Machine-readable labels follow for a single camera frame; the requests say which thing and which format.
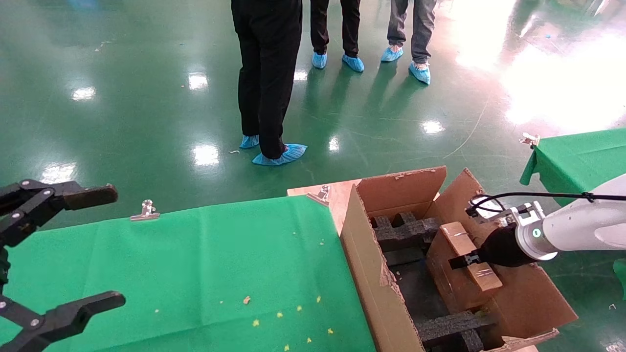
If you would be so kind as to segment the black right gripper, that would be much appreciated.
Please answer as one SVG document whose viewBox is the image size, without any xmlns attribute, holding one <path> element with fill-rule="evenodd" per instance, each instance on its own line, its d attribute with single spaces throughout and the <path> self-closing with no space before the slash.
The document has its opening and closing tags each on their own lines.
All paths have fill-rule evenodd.
<svg viewBox="0 0 626 352">
<path fill-rule="evenodd" d="M 479 250 L 451 258 L 449 265 L 452 270 L 463 269 L 473 264 L 489 263 L 503 267 L 519 267 L 534 263 L 519 246 L 516 239 L 518 225 L 512 223 L 494 230 L 482 243 L 482 259 Z"/>
</svg>

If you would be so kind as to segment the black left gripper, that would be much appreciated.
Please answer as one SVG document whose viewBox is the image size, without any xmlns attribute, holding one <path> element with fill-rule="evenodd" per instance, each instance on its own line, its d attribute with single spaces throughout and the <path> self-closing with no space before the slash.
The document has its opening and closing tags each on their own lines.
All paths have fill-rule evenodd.
<svg viewBox="0 0 626 352">
<path fill-rule="evenodd" d="M 110 183 L 89 188 L 75 181 L 42 183 L 24 179 L 11 183 L 0 192 L 1 245 L 20 245 L 63 210 L 88 209 L 117 200 L 118 191 Z M 10 267 L 8 252 L 1 247 L 0 294 L 9 283 Z M 1 346 L 2 352 L 43 352 L 53 343 L 83 333 L 94 315 L 120 308 L 127 302 L 123 294 L 110 290 L 58 305 L 40 315 L 4 295 L 0 298 L 2 318 L 22 328 Z"/>
</svg>

